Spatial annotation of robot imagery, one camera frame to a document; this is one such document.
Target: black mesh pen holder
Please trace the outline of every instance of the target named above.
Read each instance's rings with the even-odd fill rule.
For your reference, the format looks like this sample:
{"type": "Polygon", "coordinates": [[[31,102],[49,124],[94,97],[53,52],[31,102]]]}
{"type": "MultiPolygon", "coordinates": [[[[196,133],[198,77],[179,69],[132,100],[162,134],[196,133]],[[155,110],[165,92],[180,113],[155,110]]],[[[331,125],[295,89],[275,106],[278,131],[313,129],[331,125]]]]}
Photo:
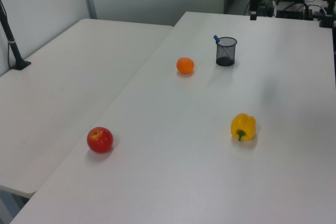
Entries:
{"type": "Polygon", "coordinates": [[[219,38],[217,44],[216,63],[223,67],[231,66],[235,63],[235,52],[237,40],[231,37],[219,38]]]}

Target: apple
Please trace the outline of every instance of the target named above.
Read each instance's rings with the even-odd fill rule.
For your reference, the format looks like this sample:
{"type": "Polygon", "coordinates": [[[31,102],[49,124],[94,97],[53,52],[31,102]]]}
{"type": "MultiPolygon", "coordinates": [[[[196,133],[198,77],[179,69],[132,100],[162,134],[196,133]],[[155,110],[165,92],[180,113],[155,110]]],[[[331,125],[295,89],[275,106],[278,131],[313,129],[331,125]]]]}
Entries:
{"type": "Polygon", "coordinates": [[[94,152],[105,153],[113,144],[113,135],[107,128],[95,127],[89,132],[87,142],[94,152]]]}

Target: bell pepper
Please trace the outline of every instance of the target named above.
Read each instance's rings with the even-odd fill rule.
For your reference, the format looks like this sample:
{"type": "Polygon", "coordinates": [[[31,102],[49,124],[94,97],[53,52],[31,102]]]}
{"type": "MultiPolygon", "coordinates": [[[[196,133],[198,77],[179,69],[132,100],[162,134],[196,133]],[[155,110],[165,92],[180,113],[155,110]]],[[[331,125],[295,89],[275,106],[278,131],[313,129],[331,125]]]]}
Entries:
{"type": "Polygon", "coordinates": [[[231,134],[241,140],[250,140],[256,134],[256,119],[245,113],[237,115],[231,123],[231,134]]]}

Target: orange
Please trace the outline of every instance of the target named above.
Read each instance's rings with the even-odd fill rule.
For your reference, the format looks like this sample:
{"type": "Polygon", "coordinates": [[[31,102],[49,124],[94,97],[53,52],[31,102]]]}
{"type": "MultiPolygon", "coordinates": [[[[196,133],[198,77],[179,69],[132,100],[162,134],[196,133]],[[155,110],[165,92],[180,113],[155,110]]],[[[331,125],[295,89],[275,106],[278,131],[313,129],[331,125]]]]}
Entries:
{"type": "Polygon", "coordinates": [[[176,63],[176,67],[181,73],[191,73],[194,70],[194,61],[190,58],[180,58],[176,63]]]}

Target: table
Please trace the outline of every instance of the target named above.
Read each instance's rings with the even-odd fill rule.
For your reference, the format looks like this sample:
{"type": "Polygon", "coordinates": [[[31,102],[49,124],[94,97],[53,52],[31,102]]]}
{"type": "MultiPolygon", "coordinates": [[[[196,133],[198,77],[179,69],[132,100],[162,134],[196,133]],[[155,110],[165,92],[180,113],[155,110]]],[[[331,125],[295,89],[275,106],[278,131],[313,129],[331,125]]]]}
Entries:
{"type": "Polygon", "coordinates": [[[113,151],[83,137],[12,224],[333,223],[332,35],[318,25],[186,13],[95,123],[113,151]],[[232,67],[216,65],[214,34],[238,40],[232,67]],[[240,143],[242,112],[257,137],[240,143]]]}
{"type": "Polygon", "coordinates": [[[84,19],[0,78],[0,189],[31,197],[172,27],[84,19]]]}

